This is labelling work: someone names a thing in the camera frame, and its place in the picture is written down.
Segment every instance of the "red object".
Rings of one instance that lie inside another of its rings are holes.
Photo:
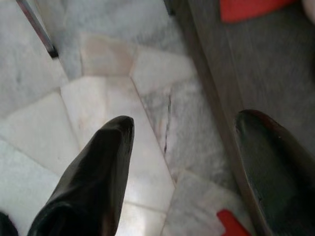
[[[262,16],[297,0],[220,0],[221,20],[234,23]]]
[[[225,227],[222,236],[251,236],[230,211],[222,210],[217,213],[217,217]]]

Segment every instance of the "marble tile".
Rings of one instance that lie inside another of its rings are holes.
[[[135,138],[125,199],[167,211],[174,185],[129,77],[84,77],[62,87],[62,96],[82,148],[108,120],[134,118]]]
[[[145,95],[195,74],[189,57],[142,49],[138,52],[131,76],[139,94]]]
[[[79,153],[58,93],[0,120],[0,136],[59,176]]]
[[[0,2],[0,118],[68,82],[15,1]]]
[[[225,229],[216,214],[222,209],[231,211],[255,235],[246,206],[238,195],[184,171],[176,185],[162,235],[221,236]]]
[[[46,29],[52,36],[55,32],[65,29],[64,0],[31,0],[34,1]]]
[[[124,203],[116,236],[160,236],[165,214]]]
[[[80,36],[83,75],[129,76],[137,46],[101,34]]]
[[[27,235],[59,178],[0,140],[0,211],[9,215],[19,235]]]
[[[64,5],[68,29],[187,53],[176,20],[168,16],[162,0],[64,0]]]
[[[81,78],[82,63],[79,34],[71,29],[62,29],[52,34],[52,40],[69,80]]]
[[[237,191],[220,135],[196,77],[141,97],[174,181],[187,169]]]

